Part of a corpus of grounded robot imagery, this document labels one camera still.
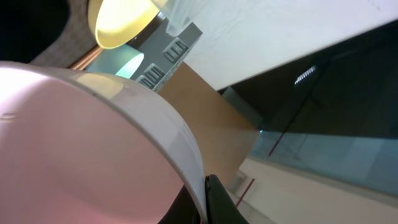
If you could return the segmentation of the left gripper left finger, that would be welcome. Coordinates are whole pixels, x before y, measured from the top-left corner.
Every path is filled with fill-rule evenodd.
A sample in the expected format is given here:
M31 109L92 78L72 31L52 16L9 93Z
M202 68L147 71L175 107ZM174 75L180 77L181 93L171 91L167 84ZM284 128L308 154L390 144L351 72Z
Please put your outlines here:
M159 224L200 224L201 218L187 188L183 186Z

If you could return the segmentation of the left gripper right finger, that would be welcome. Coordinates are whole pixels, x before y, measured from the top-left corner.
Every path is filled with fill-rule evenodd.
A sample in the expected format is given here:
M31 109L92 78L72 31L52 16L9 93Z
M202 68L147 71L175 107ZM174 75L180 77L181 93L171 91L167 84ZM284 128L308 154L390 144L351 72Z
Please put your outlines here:
M216 175L206 176L205 192L208 223L248 224Z

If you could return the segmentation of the white bowl with residue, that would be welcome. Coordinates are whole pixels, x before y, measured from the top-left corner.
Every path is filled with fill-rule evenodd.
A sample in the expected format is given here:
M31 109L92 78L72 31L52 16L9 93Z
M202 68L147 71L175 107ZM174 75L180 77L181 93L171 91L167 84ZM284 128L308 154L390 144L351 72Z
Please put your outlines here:
M187 123L163 97L105 73L1 63L1 222L159 223L206 212Z

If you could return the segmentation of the grey dishwasher rack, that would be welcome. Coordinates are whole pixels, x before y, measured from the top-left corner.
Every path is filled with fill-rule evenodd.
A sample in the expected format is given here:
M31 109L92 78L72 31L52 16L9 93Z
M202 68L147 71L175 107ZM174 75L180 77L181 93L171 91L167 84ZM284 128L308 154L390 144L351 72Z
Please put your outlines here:
M183 32L172 37L166 33L168 20L158 13L149 25L127 44L144 54L131 80L159 91L182 64L197 43L202 31L191 23Z

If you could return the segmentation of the light blue bowl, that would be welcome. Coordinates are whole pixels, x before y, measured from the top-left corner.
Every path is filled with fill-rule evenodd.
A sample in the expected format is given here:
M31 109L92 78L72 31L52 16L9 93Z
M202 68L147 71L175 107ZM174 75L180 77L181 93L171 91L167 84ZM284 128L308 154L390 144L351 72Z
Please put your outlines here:
M86 71L108 73L131 78L144 60L144 53L129 45L103 50L87 67Z

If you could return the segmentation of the left wooden chopstick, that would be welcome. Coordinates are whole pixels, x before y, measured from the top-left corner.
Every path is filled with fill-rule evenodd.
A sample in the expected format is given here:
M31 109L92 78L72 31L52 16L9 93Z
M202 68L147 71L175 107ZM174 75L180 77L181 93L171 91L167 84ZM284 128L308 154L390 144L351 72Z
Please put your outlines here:
M82 58L78 59L75 63L69 66L72 70L84 70L104 49L100 46L93 47Z

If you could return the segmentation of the clear plastic bin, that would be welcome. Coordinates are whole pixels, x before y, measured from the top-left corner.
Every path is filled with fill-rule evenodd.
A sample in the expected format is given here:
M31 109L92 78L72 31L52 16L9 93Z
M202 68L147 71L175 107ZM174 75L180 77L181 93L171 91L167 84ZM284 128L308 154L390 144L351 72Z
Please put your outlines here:
M169 20L166 33L180 35L200 13L209 0L151 0Z

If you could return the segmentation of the yellow plate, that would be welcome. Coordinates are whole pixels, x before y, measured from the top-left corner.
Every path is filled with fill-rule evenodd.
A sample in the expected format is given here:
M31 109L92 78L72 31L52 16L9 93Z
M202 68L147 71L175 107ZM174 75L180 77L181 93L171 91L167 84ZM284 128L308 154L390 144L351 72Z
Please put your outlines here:
M89 0L88 25L103 49L141 45L163 23L165 15L148 0Z

